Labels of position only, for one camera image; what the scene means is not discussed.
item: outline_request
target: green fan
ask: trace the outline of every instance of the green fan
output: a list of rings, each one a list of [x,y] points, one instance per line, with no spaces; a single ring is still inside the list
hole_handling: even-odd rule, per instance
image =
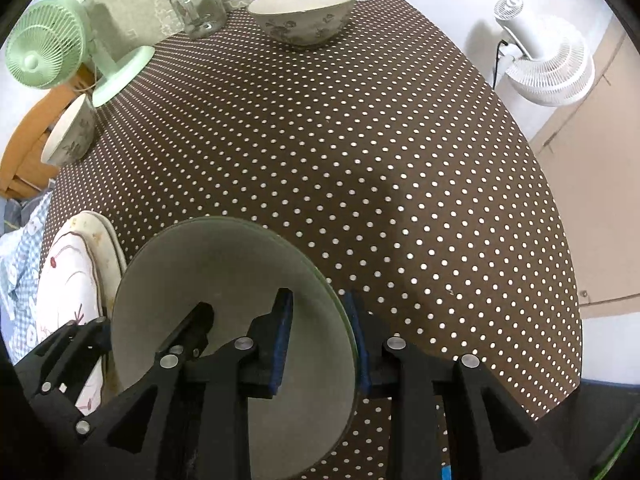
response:
[[[94,89],[94,106],[116,96],[151,60],[155,49],[140,46],[114,61],[91,26],[93,5],[93,0],[43,0],[29,7],[7,39],[9,72],[23,85],[47,89],[74,76],[90,58],[102,74]]]

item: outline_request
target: bowl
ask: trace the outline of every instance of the bowl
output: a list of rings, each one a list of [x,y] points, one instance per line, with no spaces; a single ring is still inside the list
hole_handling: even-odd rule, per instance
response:
[[[282,43],[309,46],[335,36],[356,0],[254,0],[248,7],[260,28]]]
[[[294,293],[282,385],[273,399],[248,399],[252,478],[290,478],[337,445],[356,399],[356,349],[342,303],[313,263],[258,224],[203,217],[151,238],[127,267],[116,296],[111,342],[124,388],[199,302],[213,306],[202,355],[246,335],[271,311],[276,292]]]
[[[44,145],[40,161],[66,166],[80,160],[94,140],[95,109],[91,99],[77,97],[58,119]]]

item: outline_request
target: blue gripper pad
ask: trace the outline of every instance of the blue gripper pad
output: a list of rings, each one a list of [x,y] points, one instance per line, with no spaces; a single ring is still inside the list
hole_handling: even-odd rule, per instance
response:
[[[288,291],[284,297],[282,305],[282,316],[278,325],[278,333],[273,345],[273,361],[271,366],[271,379],[269,380],[269,391],[271,395],[278,392],[282,384],[284,374],[284,363],[287,360],[287,348],[289,347],[289,335],[291,334],[291,321],[293,320],[293,294]]]
[[[369,377],[369,353],[364,341],[364,334],[360,321],[358,319],[358,311],[351,292],[346,292],[342,297],[344,310],[351,323],[353,336],[356,339],[356,349],[358,351],[358,386],[363,395],[368,395],[371,388],[371,379]]]

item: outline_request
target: cabinet door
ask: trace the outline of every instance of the cabinet door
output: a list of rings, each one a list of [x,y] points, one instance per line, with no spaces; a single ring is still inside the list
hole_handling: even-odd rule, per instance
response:
[[[575,115],[538,153],[580,303],[640,292],[640,56],[626,38]]]

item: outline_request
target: fan base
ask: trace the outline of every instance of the fan base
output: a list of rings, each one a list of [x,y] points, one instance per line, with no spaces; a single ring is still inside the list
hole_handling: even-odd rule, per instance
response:
[[[94,107],[102,106],[116,97],[151,61],[155,52],[152,46],[139,46],[119,60],[118,71],[108,78],[101,77],[96,84],[92,95]]]

